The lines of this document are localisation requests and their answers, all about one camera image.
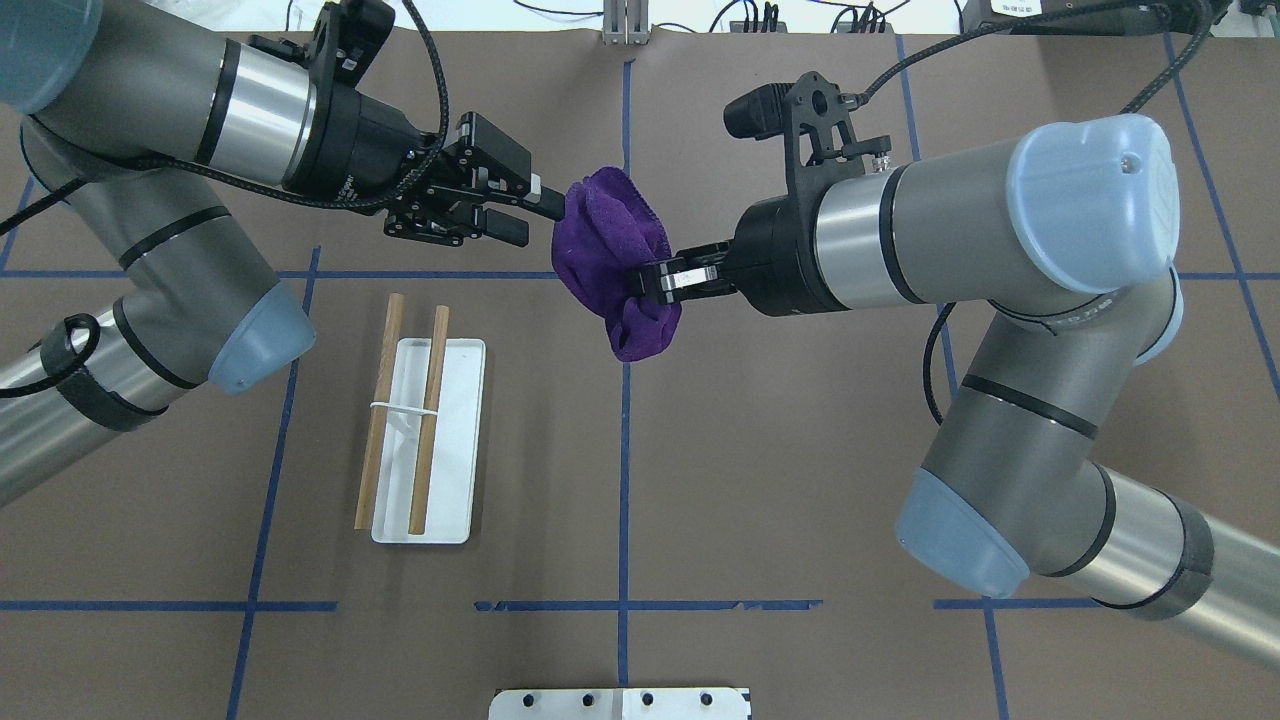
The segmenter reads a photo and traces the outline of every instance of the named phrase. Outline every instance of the wooden stick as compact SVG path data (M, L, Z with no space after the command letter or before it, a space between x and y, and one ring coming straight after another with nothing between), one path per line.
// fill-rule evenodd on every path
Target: wooden stick
M387 322L383 324L383 348L378 356L378 384L374 401L392 398L392 374L396 368L396 343L399 342L401 322L404 319L404 296L393 292L387 299ZM378 475L383 465L383 438L387 434L387 409L369 409L369 437L365 439L365 464L360 471L360 498L356 500L356 529L374 527L374 502L378 496Z
M449 334L449 309L435 306L435 329L431 331L431 359L426 366L424 410L440 410L440 387L444 384L444 346ZM422 415L422 432L417 437L417 465L413 469L413 505L408 515L408 534L426 532L426 496L431 489L431 454L435 450L435 415Z

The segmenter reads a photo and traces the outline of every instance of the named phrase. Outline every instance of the black band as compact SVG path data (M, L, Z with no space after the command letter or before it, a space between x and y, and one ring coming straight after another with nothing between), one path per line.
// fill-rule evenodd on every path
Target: black band
M45 373L55 375L64 372L76 360L76 347L72 345L72 331L65 323L58 323L40 343L40 364ZM97 383L88 368L81 366L56 386L58 393L90 420L118 433L127 433L160 415L160 410L143 410L124 400L119 393L109 392Z
M1043 400L1027 395L1019 389L1014 389L1009 386L1000 384L995 380L988 380L987 378L979 378L978 375L965 375L961 386L975 389L978 392L989 395L997 400L1004 400L1005 402L1016 405L1023 410L1034 413L1046 420L1052 420L1059 425L1073 429L1082 436L1094 439L1098 437L1098 427L1093 423L1080 418L1074 413L1062 410L1057 405L1051 405Z
M1111 539L1111 528L1116 524L1116 486L1111 480L1111 473L1107 473L1106 468L1098 465L1097 462L1094 462L1093 466L1097 468L1098 473L1102 475L1102 487L1107 493L1106 509L1102 511L1102 527L1098 528L1098 536L1093 538L1093 544L1089 546L1089 550L1084 551L1084 555L1082 555L1079 560L1071 562L1071 565L1065 570L1047 573L1044 575L1046 578L1065 578L1066 575L1079 573L1085 565L1093 562L1093 559L1102 552L1102 546L1107 544L1107 541Z
M157 229L156 232L143 237L133 245L133 247L124 251L120 255L119 263L120 268L128 270L129 265L137 263L143 255L151 252L156 247L169 242L170 240L178 237L179 234L189 231L191 228L207 223L209 220L215 220L218 218L230 217L227 208L218 205L215 208L205 208L204 210L197 210L186 218L179 218L168 225Z
M1114 610L1126 610L1129 616L1139 620L1176 618L1199 602L1199 598L1204 597L1204 591L1213 584L1213 533L1208 528L1208 521L1194 506L1171 495L1161 495L1174 503L1183 521L1183 556L1178 560L1178 570L1165 587L1142 602L1133 605L1100 602Z
M147 368L151 368L152 373L164 379L166 383L174 387L180 387L182 389L196 389L200 387L200 383L184 380L174 374L173 370L165 368L160 360L156 360L155 355L151 355L147 346L142 345L142 341L138 340L138 334L133 332L132 327L129 327L128 318L124 316L123 297L116 300L115 305L111 305L111 315L115 318L115 327L120 331L120 336L124 337L124 342L129 343L129 350L132 350L133 354L138 356L138 360L142 360Z
M902 179L902 170L909 165L893 170L884 183L884 193L881 195L881 255L884 258L884 269L888 270L888 279L893 281L897 293L916 305L924 304L915 291L906 284L902 277L902 266L897 263L897 250L893 247L893 196L897 193L897 183Z
M232 105L236 72L239 70L239 42L227 41L227 50L223 53L223 70L218 73L214 104L209 108L209 123L205 124L205 135L200 138L200 150L196 150L195 160L197 164L207 165L214 159L214 150L218 150L218 138L223 135L227 109Z

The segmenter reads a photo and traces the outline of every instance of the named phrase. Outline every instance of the purple towel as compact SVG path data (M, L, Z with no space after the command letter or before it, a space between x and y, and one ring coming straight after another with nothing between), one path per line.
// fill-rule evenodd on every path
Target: purple towel
M564 196L552 234L552 266L573 297L604 318L613 355L644 360L671 345L680 305L627 295L626 272L671 258L667 232L631 178L600 168Z

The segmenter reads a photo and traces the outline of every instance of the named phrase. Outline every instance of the white label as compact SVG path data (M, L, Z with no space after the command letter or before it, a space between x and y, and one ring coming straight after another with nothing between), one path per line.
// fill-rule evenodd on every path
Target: white label
M1041 10L1041 0L991 0L991 10L1015 18L1038 15L1043 12Z

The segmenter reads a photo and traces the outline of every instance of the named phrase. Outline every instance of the light blue cap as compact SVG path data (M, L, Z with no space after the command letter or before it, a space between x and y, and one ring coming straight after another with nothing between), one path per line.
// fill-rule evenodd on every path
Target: light blue cap
M102 0L0 0L0 102L24 115L49 106L79 72Z
M1165 131L1143 115L1053 123L1027 135L1005 178L1028 258L1075 292L1156 279L1178 250L1178 174Z
M315 343L316 331L297 297L276 283L232 331L209 369L209 380L227 395L239 395Z
M1134 368L1164 352L1165 348L1169 347L1169 343L1174 342L1174 337L1178 336L1178 329L1183 327L1183 313L1185 311L1185 304L1183 302L1183 282L1178 279L1178 270L1170 268L1169 272L1174 275L1174 309L1169 314L1169 324L1165 325L1165 332L1160 333L1156 342L1151 343L1151 347L1143 351L1143 354L1133 361Z
M924 468L897 516L897 541L943 578L987 597L1009 597L1030 569L1009 541Z

